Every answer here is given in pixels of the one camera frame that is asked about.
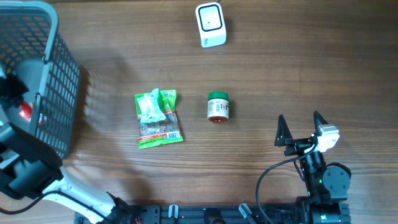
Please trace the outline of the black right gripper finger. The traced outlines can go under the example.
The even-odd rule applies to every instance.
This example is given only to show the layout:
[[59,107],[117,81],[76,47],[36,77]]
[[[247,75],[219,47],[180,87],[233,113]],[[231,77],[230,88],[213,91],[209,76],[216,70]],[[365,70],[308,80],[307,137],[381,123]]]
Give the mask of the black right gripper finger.
[[289,130],[289,127],[286,123],[284,115],[279,115],[278,117],[278,126],[277,132],[275,136],[274,146],[282,147],[282,146],[289,146],[293,144],[293,137]]
[[313,119],[314,119],[314,125],[315,125],[315,134],[318,134],[318,127],[321,124],[328,124],[328,122],[322,117],[322,115],[318,111],[313,112]]

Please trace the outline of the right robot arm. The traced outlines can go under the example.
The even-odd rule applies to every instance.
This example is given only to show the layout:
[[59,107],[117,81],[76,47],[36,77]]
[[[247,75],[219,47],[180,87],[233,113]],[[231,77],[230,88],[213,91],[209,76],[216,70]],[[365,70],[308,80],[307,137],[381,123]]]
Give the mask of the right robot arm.
[[348,198],[351,171],[343,164],[327,164],[323,154],[340,138],[338,128],[319,112],[313,113],[315,132],[308,138],[294,139],[283,115],[278,118],[274,145],[285,147],[285,156],[296,156],[294,166],[304,181],[307,195],[283,206],[278,218],[284,223],[349,223]]

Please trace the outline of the green snack bag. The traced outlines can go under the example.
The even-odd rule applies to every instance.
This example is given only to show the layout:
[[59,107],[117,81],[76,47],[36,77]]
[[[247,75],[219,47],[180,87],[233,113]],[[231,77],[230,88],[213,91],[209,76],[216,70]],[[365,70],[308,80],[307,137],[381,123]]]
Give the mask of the green snack bag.
[[134,96],[136,104],[137,122],[139,127],[139,149],[156,147],[163,144],[183,141],[175,104],[177,100],[176,90],[159,90],[159,105],[164,112],[166,119],[156,123],[141,124],[141,111],[137,103],[137,98],[143,93]]

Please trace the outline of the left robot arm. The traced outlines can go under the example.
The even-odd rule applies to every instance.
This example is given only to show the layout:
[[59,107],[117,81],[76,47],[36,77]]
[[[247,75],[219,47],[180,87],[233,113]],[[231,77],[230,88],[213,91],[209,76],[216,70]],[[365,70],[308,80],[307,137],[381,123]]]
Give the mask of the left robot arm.
[[1,213],[17,215],[49,200],[83,215],[90,223],[132,223],[133,212],[125,201],[69,174],[48,144],[9,121],[1,125],[1,152],[15,154],[1,159],[1,192],[16,200],[33,200],[26,208],[1,209]]

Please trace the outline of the green lid jar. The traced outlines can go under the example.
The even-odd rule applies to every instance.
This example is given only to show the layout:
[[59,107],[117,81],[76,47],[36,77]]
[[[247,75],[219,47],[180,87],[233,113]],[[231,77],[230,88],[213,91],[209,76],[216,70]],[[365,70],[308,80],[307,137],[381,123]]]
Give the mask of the green lid jar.
[[229,95],[224,91],[212,91],[208,95],[207,118],[214,123],[229,120]]

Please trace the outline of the red stick packet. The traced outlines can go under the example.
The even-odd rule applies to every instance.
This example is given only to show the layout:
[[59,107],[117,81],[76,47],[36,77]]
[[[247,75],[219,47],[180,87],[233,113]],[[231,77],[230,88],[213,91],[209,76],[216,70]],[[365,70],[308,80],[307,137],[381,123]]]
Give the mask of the red stick packet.
[[[19,115],[26,121],[30,122],[33,115],[33,109],[34,109],[33,103],[27,103],[26,101],[22,101],[21,111],[19,112]],[[44,116],[43,114],[40,114],[38,125],[44,125],[46,121],[47,117]]]

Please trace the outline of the teal translucent packet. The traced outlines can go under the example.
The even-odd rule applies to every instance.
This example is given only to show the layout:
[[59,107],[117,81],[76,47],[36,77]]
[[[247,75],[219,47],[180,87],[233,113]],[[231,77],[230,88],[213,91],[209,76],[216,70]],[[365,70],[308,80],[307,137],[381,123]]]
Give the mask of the teal translucent packet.
[[159,105],[159,94],[159,89],[155,88],[150,93],[144,93],[137,98],[137,103],[141,111],[141,124],[156,123],[166,119]]

